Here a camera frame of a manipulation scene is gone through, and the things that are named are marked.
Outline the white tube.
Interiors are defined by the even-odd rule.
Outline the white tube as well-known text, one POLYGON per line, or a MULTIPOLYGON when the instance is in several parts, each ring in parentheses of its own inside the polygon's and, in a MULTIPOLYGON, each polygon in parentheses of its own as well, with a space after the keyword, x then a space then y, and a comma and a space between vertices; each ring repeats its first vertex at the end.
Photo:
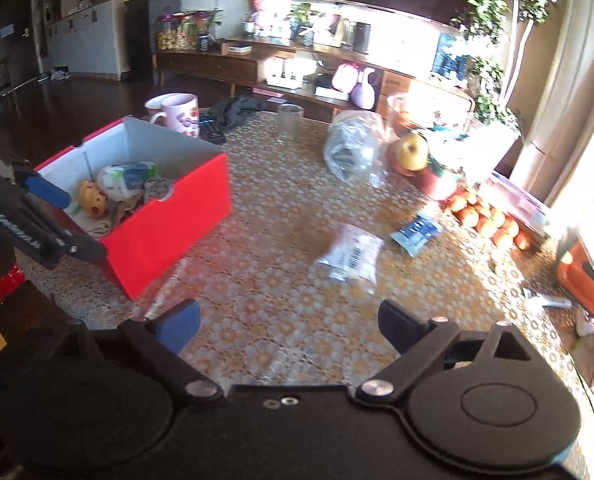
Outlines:
POLYGON ((573 301, 560 296, 553 296, 545 292, 534 292, 529 288, 522 288, 525 308, 530 311, 538 309, 568 310, 574 307, 573 301))

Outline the silver foil snack bag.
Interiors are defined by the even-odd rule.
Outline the silver foil snack bag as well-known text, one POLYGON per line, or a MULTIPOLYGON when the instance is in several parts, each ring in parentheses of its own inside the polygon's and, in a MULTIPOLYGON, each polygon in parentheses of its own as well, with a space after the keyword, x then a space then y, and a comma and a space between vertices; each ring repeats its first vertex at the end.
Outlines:
POLYGON ((175 181, 166 178, 152 178, 144 183, 143 202, 148 204, 153 200, 167 200, 172 192, 175 181))

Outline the pink plush toy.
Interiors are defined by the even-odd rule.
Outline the pink plush toy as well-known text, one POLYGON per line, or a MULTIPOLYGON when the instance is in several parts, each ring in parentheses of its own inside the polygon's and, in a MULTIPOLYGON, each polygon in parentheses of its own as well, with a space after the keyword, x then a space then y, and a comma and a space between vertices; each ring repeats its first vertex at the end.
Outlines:
POLYGON ((262 38, 288 39, 291 36, 291 4, 293 0, 248 0, 254 35, 262 38))

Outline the white printed plastic bag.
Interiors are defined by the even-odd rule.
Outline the white printed plastic bag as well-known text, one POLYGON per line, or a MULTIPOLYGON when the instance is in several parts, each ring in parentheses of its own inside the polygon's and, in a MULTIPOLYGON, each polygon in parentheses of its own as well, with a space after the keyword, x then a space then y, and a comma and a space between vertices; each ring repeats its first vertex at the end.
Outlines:
POLYGON ((158 176, 159 168, 155 162, 144 160, 105 166, 99 170, 96 184, 110 200, 124 202, 143 193, 145 183, 158 176))

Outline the black cloth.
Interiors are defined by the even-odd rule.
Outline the black cloth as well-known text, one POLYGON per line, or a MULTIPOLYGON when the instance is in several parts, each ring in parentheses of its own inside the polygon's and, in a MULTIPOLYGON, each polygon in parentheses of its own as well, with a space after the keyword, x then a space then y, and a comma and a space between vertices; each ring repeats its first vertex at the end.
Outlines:
POLYGON ((208 114, 220 129, 230 131, 244 125, 251 115, 262 110, 265 110, 265 101, 252 96, 232 96, 213 105, 208 114))

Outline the orange and grey appliance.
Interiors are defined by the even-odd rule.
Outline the orange and grey appliance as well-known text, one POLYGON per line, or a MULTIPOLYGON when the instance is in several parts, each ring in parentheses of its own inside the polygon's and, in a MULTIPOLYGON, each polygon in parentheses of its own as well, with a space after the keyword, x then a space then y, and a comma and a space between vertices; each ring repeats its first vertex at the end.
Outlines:
POLYGON ((594 267, 576 230, 567 229, 556 249, 556 277, 594 318, 594 267))

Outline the white purple snack packet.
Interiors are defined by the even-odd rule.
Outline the white purple snack packet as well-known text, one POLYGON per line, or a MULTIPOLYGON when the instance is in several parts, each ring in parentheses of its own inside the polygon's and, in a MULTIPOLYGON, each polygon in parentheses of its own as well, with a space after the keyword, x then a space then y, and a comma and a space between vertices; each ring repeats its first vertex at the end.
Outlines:
POLYGON ((328 266, 329 277, 337 281, 376 283, 376 263, 382 238, 358 226, 343 224, 329 250, 317 263, 328 266))

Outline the clear flat plastic container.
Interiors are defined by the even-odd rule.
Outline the clear flat plastic container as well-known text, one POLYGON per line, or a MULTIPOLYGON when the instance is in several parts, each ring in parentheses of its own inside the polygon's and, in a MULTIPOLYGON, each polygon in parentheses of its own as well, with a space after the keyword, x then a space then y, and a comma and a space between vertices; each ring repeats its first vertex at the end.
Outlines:
POLYGON ((488 180, 480 185, 484 199, 515 219, 539 245, 550 237, 551 210, 503 174, 492 171, 488 180))

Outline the clear bag with dark contents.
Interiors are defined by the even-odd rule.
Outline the clear bag with dark contents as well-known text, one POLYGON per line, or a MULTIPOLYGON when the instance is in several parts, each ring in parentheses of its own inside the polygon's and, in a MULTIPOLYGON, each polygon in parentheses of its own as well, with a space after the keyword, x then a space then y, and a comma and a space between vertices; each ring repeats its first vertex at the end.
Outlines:
POLYGON ((381 115, 367 110, 345 110, 329 124, 323 157, 327 168, 340 181, 380 188, 385 179, 386 148, 381 115))

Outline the small black speaker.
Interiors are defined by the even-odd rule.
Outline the small black speaker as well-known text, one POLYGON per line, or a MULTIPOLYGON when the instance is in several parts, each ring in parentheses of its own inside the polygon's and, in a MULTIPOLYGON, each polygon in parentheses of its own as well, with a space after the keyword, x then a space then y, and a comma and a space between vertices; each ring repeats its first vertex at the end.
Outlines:
POLYGON ((369 23, 357 22, 353 29, 352 50, 360 54, 367 54, 369 51, 371 25, 369 23))

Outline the purple vase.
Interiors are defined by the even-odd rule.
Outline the purple vase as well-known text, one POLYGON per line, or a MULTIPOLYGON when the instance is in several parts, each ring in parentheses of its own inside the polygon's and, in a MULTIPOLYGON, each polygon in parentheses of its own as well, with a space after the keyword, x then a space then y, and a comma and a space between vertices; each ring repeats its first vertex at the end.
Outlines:
POLYGON ((372 110, 375 105, 375 90, 369 78, 375 72, 373 67, 367 66, 358 78, 355 88, 350 93, 350 99, 360 110, 372 110))

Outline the red cardboard box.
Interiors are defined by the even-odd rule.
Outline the red cardboard box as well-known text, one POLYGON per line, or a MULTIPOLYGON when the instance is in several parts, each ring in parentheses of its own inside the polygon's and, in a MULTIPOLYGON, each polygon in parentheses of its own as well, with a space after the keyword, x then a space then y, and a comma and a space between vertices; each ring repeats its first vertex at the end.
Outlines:
POLYGON ((218 145, 126 116, 41 162, 35 170, 76 198, 110 165, 153 162, 171 182, 100 239, 103 272, 136 299, 232 210, 227 154, 218 145))

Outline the blue white snack packet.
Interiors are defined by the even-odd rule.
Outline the blue white snack packet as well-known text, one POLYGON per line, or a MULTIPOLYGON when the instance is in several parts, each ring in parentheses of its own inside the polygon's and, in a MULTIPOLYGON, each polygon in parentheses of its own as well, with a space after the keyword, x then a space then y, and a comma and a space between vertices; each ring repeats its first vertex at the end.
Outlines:
POLYGON ((428 214, 417 214, 405 226, 390 234, 390 239, 414 258, 443 227, 428 214))

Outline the clear plastic fruit bowl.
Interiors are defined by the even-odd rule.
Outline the clear plastic fruit bowl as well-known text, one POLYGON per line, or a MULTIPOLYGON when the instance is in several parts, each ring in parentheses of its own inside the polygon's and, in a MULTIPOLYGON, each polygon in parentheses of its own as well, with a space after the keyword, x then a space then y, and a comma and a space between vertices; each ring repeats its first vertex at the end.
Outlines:
POLYGON ((393 140, 391 156, 399 169, 405 174, 416 172, 400 167, 395 155, 396 143, 408 132, 419 133, 427 141, 427 166, 431 169, 439 174, 462 169, 468 138, 466 130, 474 110, 472 98, 459 92, 431 88, 392 94, 386 104, 386 127, 393 140))

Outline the wooden tv cabinet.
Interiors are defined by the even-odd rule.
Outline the wooden tv cabinet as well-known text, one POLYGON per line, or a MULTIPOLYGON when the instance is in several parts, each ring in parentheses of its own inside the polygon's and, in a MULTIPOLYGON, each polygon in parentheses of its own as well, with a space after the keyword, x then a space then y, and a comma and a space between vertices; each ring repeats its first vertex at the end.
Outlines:
POLYGON ((248 91, 315 107, 319 114, 329 117, 355 107, 351 99, 338 99, 334 92, 323 96, 317 91, 318 77, 332 76, 341 64, 349 63, 360 70, 372 68, 369 82, 375 91, 373 110, 383 115, 388 110, 387 98, 407 91, 414 80, 412 75, 374 62, 364 54, 318 44, 304 47, 295 42, 283 44, 259 38, 227 39, 206 52, 156 51, 152 62, 158 84, 164 84, 169 76, 185 74, 227 84, 230 96, 248 91))

